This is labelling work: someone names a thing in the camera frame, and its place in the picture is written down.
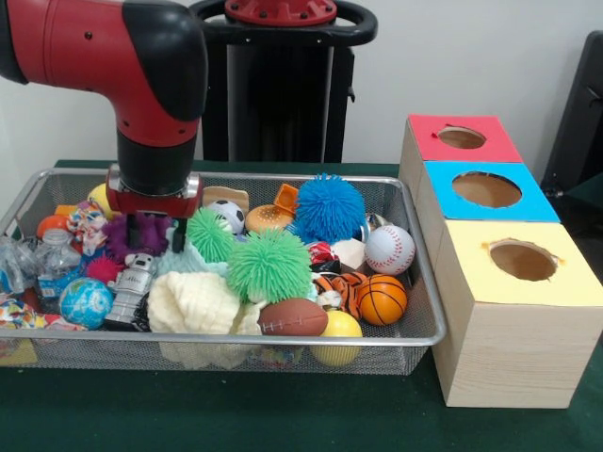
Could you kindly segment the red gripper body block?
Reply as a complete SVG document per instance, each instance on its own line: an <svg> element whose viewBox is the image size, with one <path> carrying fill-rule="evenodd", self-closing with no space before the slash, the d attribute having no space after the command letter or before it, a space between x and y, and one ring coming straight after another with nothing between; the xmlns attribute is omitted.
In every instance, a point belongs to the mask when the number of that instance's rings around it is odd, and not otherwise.
<svg viewBox="0 0 603 452"><path fill-rule="evenodd" d="M203 182L198 172L192 172L179 192L165 196L140 194L122 181L119 165L112 164L106 175L106 197L110 208L122 214L143 212L191 218L202 201Z"/></svg>

